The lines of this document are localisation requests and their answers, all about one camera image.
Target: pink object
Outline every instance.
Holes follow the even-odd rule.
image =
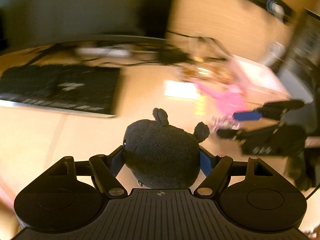
[[[217,93],[201,84],[194,81],[199,90],[217,99],[217,108],[224,115],[233,115],[235,112],[246,110],[246,105],[240,95],[241,90],[236,85],[230,85],[228,91]]]

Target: table surface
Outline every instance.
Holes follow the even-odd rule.
[[[36,55],[26,51],[15,52],[0,57],[1,69],[22,65]],[[65,53],[46,57],[38,62],[77,63]],[[71,155],[75,161],[88,160],[96,154],[110,154],[122,144],[126,127],[140,119],[153,120],[153,108],[162,108],[168,114],[169,123],[193,133],[197,123],[211,123],[213,116],[222,116],[215,108],[215,99],[206,96],[205,115],[195,115],[196,101],[191,99],[164,96],[164,81],[177,80],[177,68],[171,66],[134,66],[123,67],[124,83],[121,88],[116,117],[101,118],[62,114],[46,110],[0,107],[0,178],[17,195],[26,185],[39,176],[60,158]],[[248,109],[257,107],[247,104]],[[249,122],[249,128],[266,125],[262,122]],[[210,135],[200,144],[213,155],[225,154],[235,161],[247,161],[241,155],[239,145],[232,141],[218,140]],[[286,158],[262,157],[262,159],[283,174]],[[90,177],[78,177],[91,184]],[[139,187],[137,179],[126,166],[117,179],[128,192]],[[195,189],[204,175],[200,173],[191,187]],[[243,177],[232,178],[231,183]]]

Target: black plush toy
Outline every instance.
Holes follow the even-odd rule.
[[[153,110],[155,121],[139,120],[127,127],[124,158],[135,177],[150,188],[188,188],[200,171],[199,143],[209,136],[203,122],[193,134],[169,125],[163,109]]]

